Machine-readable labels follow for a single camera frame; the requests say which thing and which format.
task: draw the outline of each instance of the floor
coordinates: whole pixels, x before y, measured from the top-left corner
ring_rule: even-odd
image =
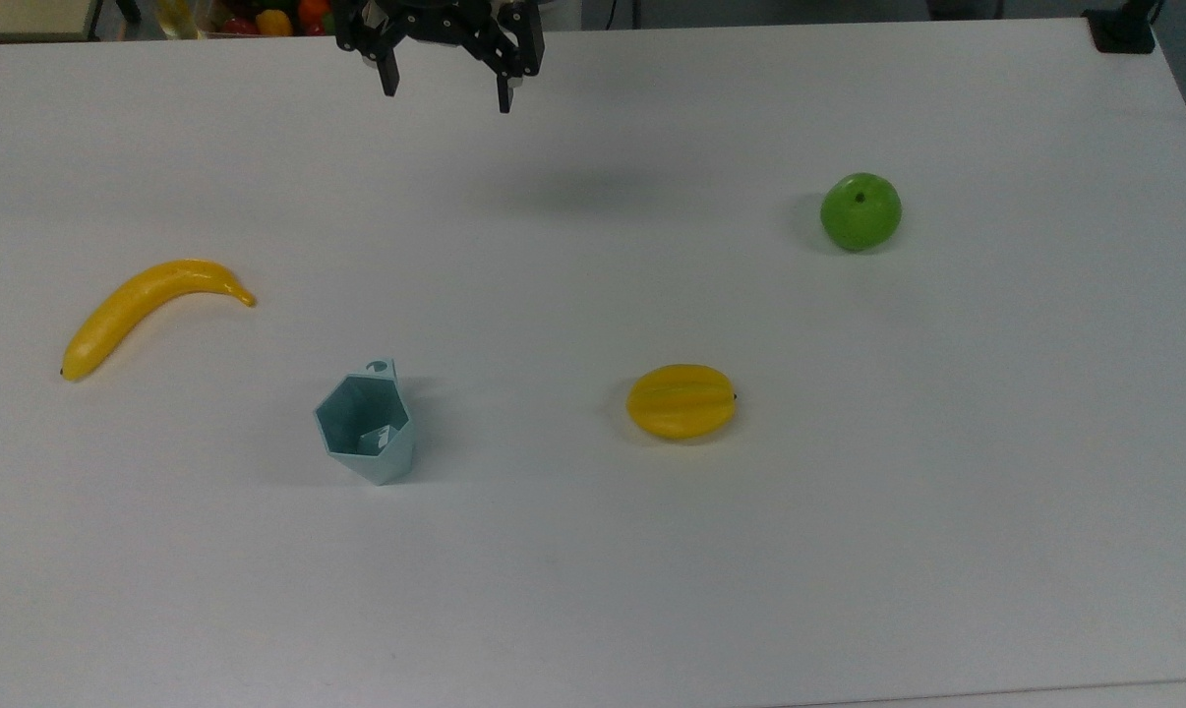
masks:
[[[639,0],[643,27],[764,26],[840,21],[926,21],[930,9],[945,19],[988,19],[999,0]],[[153,21],[153,0],[139,0],[144,20],[127,26],[113,0],[103,0],[95,32],[104,40],[164,39]],[[584,0],[584,28],[632,26],[633,0]],[[1005,0],[1006,18],[1071,18],[1085,8],[1117,8],[1122,0]],[[1167,0],[1156,37],[1186,100],[1186,0]]]

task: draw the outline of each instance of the yellow banana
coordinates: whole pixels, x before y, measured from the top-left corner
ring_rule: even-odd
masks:
[[[189,292],[218,292],[236,296],[248,308],[256,305],[256,298],[238,285],[234,274],[219,263],[185,259],[153,266],[133,279],[127,279],[87,318],[64,350],[60,375],[68,381],[89,375],[133,331],[140,319],[174,296],[186,295]]]

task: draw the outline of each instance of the light blue cup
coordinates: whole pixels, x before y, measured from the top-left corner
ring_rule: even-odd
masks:
[[[391,359],[370,362],[346,376],[314,412],[326,453],[374,484],[408,474],[414,422],[396,388]]]

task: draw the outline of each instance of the table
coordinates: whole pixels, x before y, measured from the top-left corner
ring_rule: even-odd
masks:
[[[861,708],[1186,708],[1186,682],[1169,684],[1034,690],[951,699],[888,700]]]
[[[100,0],[0,0],[0,42],[85,40]]]
[[[0,706],[754,707],[1186,680],[1186,108],[1079,20],[0,46]],[[45,71],[55,66],[55,71]],[[109,81],[125,68],[129,79]],[[841,176],[888,247],[816,225]],[[85,314],[187,296],[93,377]],[[395,358],[403,484],[313,408]],[[621,413],[674,362],[714,440]]]

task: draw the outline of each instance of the green apple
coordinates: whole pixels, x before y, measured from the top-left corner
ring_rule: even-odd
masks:
[[[821,205],[821,224],[833,243],[846,250],[865,250],[885,242],[903,215],[894,185],[868,173],[848,176],[833,185]]]

